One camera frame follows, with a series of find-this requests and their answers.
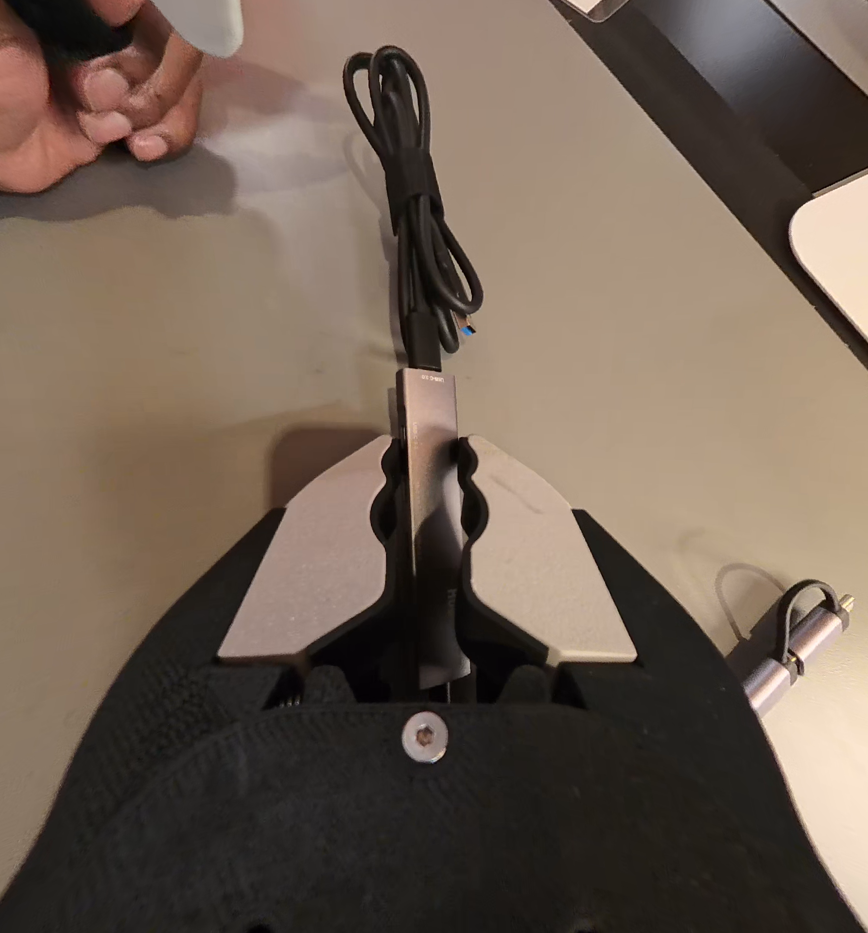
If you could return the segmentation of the person's left hand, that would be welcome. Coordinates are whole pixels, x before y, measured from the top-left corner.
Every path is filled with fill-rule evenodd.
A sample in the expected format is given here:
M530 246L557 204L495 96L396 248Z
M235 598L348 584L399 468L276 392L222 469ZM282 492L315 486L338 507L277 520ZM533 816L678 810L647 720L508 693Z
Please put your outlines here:
M124 147L139 162L181 156L196 134L204 53L152 2L90 1L132 41L77 64L49 64L34 33L0 2L0 192L36 194Z

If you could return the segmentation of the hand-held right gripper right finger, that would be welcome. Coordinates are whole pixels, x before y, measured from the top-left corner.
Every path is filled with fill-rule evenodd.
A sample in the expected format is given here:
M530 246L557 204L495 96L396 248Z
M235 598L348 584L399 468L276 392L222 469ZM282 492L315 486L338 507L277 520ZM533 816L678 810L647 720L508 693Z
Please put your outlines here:
M632 663L638 650L567 499L481 436L459 440L455 631L480 670Z

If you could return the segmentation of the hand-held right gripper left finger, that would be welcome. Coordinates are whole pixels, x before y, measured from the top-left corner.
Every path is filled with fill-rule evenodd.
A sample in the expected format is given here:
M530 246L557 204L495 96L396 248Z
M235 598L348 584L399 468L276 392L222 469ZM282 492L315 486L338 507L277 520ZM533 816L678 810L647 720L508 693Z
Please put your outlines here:
M218 648L225 663L359 670L396 641L399 447L375 437L289 502Z

